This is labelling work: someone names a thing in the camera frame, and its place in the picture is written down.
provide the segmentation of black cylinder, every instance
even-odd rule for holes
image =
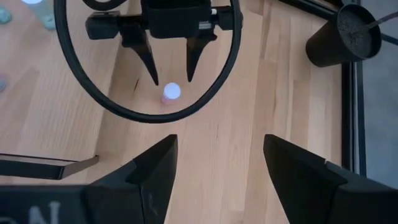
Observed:
[[[367,35],[370,34],[370,51],[368,54],[359,54],[357,50],[349,47],[347,40],[343,40],[343,35],[351,35],[350,32],[358,30],[357,27],[353,30],[343,30],[339,26],[339,20],[342,19],[342,13],[351,13],[357,16],[363,26],[375,21],[372,14],[362,6],[349,4],[343,6],[317,33],[307,41],[305,50],[310,61],[318,67],[326,67],[330,65],[338,65],[344,62],[358,62],[367,58],[371,58],[379,53],[381,48],[381,31],[380,27],[376,26],[371,30],[362,31]]]

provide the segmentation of gray floor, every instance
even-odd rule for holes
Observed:
[[[363,62],[363,85],[367,175],[398,189],[398,46]]]

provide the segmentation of pink object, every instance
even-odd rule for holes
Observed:
[[[181,88],[176,83],[169,83],[164,87],[162,103],[169,105],[181,96]]]

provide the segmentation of light wood surface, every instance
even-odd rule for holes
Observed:
[[[92,182],[168,134],[178,134],[178,169],[166,223],[288,223],[267,173],[264,135],[276,134],[339,164],[341,68],[316,68],[305,55],[305,42],[325,21],[276,0],[244,0],[241,5],[241,51],[230,78],[208,105],[170,124],[140,124],[105,112],[96,149],[100,163],[50,183]],[[150,40],[160,86],[134,52],[120,49],[110,97],[151,114],[191,105],[226,60],[231,33],[216,33],[218,40],[205,49],[191,83],[183,39]],[[165,106],[160,96],[168,82],[180,84],[182,98]]]
[[[0,94],[0,152],[79,161],[93,157],[103,109],[73,77],[57,33],[45,30],[21,1],[1,2],[13,20],[0,26],[0,73],[8,78]],[[107,93],[119,39],[91,41],[85,20],[92,12],[83,1],[68,1],[76,52]]]

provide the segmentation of black ring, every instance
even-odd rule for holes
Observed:
[[[90,8],[96,11],[108,11],[112,10],[121,4],[125,3],[127,0],[109,0],[107,2],[99,2],[96,0],[83,0],[83,2]]]
[[[242,15],[239,7],[239,0],[231,0],[231,6],[233,8],[234,27],[231,50],[219,77],[215,80],[212,86],[210,86],[206,93],[188,108],[185,108],[184,110],[176,113],[158,115],[143,114],[131,111],[111,101],[106,95],[104,95],[88,78],[87,74],[85,73],[83,67],[79,62],[75,49],[73,48],[72,40],[70,38],[70,33],[68,29],[66,0],[54,1],[54,13],[58,39],[60,41],[63,54],[65,55],[65,59],[69,64],[73,75],[78,80],[79,84],[87,91],[87,93],[105,109],[118,116],[141,123],[159,124],[178,121],[180,119],[186,118],[187,116],[190,116],[193,113],[196,113],[216,95],[218,90],[223,86],[224,82],[228,78],[229,73],[231,72],[238,56],[242,34]]]

